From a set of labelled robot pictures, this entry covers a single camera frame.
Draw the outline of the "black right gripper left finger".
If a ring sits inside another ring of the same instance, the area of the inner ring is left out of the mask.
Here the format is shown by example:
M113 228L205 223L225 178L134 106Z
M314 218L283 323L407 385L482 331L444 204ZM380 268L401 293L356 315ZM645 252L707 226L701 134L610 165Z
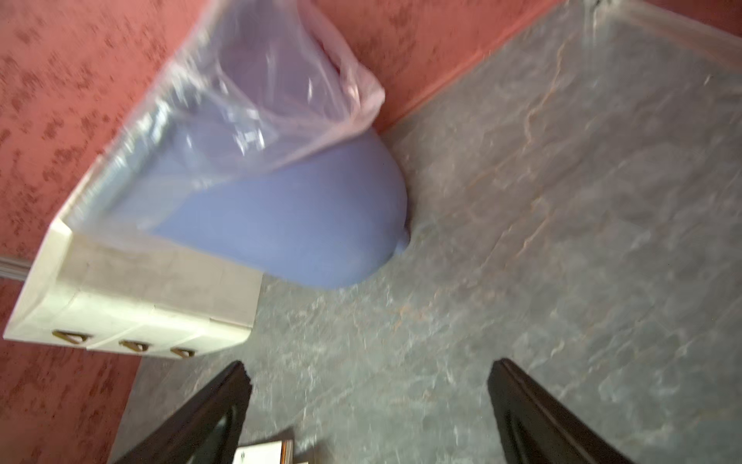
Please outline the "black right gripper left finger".
M231 463L251 394L243 363L230 363L118 462Z

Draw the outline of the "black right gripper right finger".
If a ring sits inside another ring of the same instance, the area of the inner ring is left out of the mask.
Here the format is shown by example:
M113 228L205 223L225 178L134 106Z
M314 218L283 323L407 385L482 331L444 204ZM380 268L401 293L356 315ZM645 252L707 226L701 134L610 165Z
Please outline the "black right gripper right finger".
M506 462L631 463L514 361L495 361L487 388Z

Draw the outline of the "illustrated book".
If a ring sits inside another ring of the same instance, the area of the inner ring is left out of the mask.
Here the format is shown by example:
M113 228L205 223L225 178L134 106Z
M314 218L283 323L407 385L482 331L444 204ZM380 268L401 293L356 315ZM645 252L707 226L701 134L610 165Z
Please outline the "illustrated book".
M280 440L257 445L242 446L234 454L233 464L293 464L295 443Z

